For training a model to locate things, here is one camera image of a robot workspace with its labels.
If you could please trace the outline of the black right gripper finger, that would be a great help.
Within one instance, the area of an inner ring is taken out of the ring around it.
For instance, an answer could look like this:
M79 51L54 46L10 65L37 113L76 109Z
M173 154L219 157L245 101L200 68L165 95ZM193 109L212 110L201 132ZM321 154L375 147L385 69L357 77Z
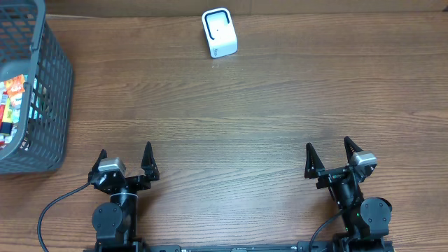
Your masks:
M306 145L306 164L304 177L306 179L318 178L321 172L325 171L325 167L319 158L315 148L311 143Z
M356 145L349 136L344 137L344 147L348 163L361 162L359 153L363 153L363 149Z

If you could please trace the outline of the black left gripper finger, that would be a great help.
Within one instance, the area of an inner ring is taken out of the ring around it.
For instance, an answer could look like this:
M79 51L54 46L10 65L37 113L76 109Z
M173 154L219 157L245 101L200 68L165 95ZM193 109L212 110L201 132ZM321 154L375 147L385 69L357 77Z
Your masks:
M155 162L151 142L149 141L147 142L143 152L141 168L144 170L144 174L151 181L158 181L160 179L160 172Z
M94 163L94 165L93 165L93 167L91 169L91 172L98 172L99 171L98 170L99 164L105 158L107 158L107 152L106 152L106 150L102 149L100 154L99 154L99 157L97 158L97 161Z

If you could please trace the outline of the yellow highlighter marker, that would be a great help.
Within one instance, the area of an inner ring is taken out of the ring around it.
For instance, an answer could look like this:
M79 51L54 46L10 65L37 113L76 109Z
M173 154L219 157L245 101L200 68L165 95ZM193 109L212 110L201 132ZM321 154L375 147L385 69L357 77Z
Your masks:
M5 108L1 121L1 135L9 136L11 134L13 129L12 114L13 111L10 108Z

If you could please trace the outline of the orange tissue pack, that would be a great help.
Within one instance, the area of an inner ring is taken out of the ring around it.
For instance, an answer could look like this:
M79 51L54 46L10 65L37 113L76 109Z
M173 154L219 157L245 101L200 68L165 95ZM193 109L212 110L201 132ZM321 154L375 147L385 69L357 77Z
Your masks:
M22 103L23 93L25 92L25 82L26 80L23 74L4 81L6 93L10 99L12 107L14 108L19 107Z

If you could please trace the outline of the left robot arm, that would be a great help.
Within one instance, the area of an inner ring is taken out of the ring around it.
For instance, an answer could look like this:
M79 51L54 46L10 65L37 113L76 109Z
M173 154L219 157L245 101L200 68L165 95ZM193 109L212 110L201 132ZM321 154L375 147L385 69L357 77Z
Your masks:
M151 189L160 179L150 142L145 146L141 161L144 173L126 177L126 166L119 157L109 158L102 150L88 182L109 195L109 201L99 205L92 214L96 231L95 251L147 251L148 246L137 237L138 192Z

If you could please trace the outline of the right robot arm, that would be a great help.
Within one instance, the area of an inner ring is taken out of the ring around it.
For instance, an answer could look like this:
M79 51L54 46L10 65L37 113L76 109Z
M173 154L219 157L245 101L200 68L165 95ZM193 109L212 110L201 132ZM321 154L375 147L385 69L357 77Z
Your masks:
M393 243L384 240L389 234L393 207L381 197L364 198L360 184L377 166L377 157L364 151L349 136L344 137L347 163L326 169L311 143L306 145L304 177L316 179L318 189L327 188L338 212L321 224L309 241L299 241L298 251L393 251ZM337 218L345 231L334 234L330 241L318 241L319 233Z

